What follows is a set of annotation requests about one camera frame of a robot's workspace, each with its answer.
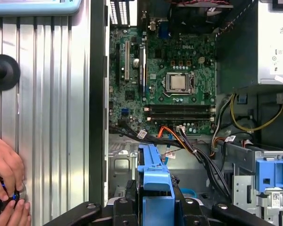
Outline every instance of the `blue plastic bracket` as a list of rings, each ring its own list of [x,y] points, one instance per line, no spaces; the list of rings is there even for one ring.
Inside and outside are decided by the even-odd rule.
[[[144,226],[174,226],[175,194],[170,172],[161,162],[158,149],[154,145],[139,145],[143,150],[144,165],[137,167],[143,173],[143,189],[161,191],[170,195],[143,197]]]
[[[283,160],[256,161],[256,190],[264,192],[267,188],[283,189]]]
[[[0,3],[0,16],[59,16],[71,15],[78,11],[82,0],[8,0]]]

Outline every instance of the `dell logo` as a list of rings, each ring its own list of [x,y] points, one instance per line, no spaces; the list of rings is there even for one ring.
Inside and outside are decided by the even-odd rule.
[[[194,49],[192,45],[183,45],[183,49]]]

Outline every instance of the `red wire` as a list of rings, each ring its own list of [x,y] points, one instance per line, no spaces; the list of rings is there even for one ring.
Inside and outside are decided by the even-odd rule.
[[[169,1],[169,3],[171,4],[195,4],[198,3],[200,1],[206,1],[206,2],[211,2],[211,3],[216,3],[216,4],[225,4],[225,5],[229,5],[229,3],[227,1],[222,1],[222,0],[192,0],[192,1],[185,1],[182,0],[182,2],[173,2],[173,1]]]

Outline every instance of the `screw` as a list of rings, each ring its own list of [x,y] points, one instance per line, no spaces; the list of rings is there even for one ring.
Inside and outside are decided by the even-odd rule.
[[[126,199],[122,199],[121,201],[119,201],[120,203],[127,203],[128,201]]]
[[[93,209],[93,208],[95,208],[96,206],[94,205],[94,204],[88,204],[88,206],[87,206],[87,208],[88,209]]]
[[[192,204],[192,203],[194,202],[193,199],[190,199],[190,198],[185,199],[185,201],[186,201],[188,204]]]
[[[223,210],[226,210],[227,209],[227,206],[224,205],[224,204],[218,204],[218,207],[223,209]]]

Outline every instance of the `motherboard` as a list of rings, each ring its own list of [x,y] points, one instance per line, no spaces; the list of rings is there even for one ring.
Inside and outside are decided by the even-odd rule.
[[[188,135],[214,133],[215,37],[110,31],[109,123],[158,134],[166,125]]]

